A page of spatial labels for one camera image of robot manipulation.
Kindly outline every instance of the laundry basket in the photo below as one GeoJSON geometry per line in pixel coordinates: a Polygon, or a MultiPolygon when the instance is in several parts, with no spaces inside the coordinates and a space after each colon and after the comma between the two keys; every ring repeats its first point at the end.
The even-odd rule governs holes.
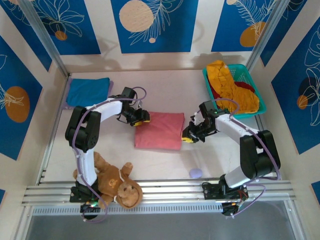
{"type": "MultiPolygon", "coordinates": [[[[235,82],[245,82],[245,83],[249,84],[250,86],[252,86],[254,89],[254,93],[259,98],[259,110],[257,112],[235,114],[234,117],[236,119],[246,119],[246,118],[250,118],[252,116],[258,115],[258,114],[265,113],[267,111],[267,107],[265,105],[265,102],[262,99],[262,97],[261,97],[252,77],[250,76],[250,73],[248,72],[248,69],[246,68],[246,66],[244,66],[242,64],[230,64],[230,65],[228,65],[228,67],[229,67],[230,73],[231,73],[234,81],[235,82]]],[[[213,95],[211,88],[210,88],[206,67],[202,70],[202,73],[203,73],[203,76],[205,79],[206,87],[209,91],[210,98],[212,100],[214,100],[215,98],[214,98],[214,95],[213,95]]]]}

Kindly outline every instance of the yellow clothing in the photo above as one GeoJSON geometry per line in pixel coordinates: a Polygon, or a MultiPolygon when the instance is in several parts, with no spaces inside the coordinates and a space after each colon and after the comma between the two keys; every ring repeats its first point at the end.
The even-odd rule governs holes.
{"type": "MultiPolygon", "coordinates": [[[[240,109],[237,114],[256,113],[259,110],[259,98],[249,89],[236,86],[229,68],[221,60],[217,60],[206,66],[208,80],[221,98],[236,101],[240,109]]],[[[228,109],[233,112],[237,109],[236,104],[231,101],[217,101],[221,109],[228,109]]]]}

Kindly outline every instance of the stuffed animal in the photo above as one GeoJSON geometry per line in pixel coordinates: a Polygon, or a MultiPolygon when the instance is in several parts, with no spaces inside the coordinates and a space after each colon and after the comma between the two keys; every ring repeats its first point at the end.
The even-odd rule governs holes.
{"type": "MultiPolygon", "coordinates": [[[[106,162],[98,152],[94,152],[94,167],[97,169],[98,190],[101,197],[108,205],[117,201],[122,207],[131,209],[137,206],[143,197],[142,188],[129,178],[133,169],[131,162],[127,162],[122,169],[106,162]]],[[[77,179],[78,171],[74,170],[73,177],[77,179]]],[[[100,208],[105,205],[98,201],[100,208]]]]}

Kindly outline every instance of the table surface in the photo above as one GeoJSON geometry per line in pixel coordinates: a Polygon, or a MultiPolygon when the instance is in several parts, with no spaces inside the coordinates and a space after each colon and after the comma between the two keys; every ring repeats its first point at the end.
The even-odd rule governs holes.
{"type": "MultiPolygon", "coordinates": [[[[202,102],[210,99],[201,70],[122,71],[73,73],[75,79],[109,77],[114,82],[111,94],[120,94],[124,87],[141,86],[147,97],[143,108],[152,112],[184,113],[185,127],[202,102]]],[[[143,92],[137,90],[138,96],[143,92]]],[[[65,140],[65,131],[72,110],[63,110],[56,131],[44,181],[73,181],[75,155],[65,140]]],[[[257,128],[254,117],[241,120],[257,128]]],[[[121,168],[133,164],[134,180],[183,179],[189,171],[200,168],[204,178],[220,177],[240,165],[239,145],[223,133],[207,137],[205,143],[182,143],[180,151],[134,148],[135,128],[111,117],[101,123],[95,151],[112,165],[121,168]]]]}

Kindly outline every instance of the pink towel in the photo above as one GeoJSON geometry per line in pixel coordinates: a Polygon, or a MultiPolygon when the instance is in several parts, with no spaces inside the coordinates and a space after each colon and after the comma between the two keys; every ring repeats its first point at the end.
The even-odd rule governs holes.
{"type": "Polygon", "coordinates": [[[136,127],[134,146],[138,149],[180,150],[185,115],[162,112],[149,114],[150,122],[136,127]]]}

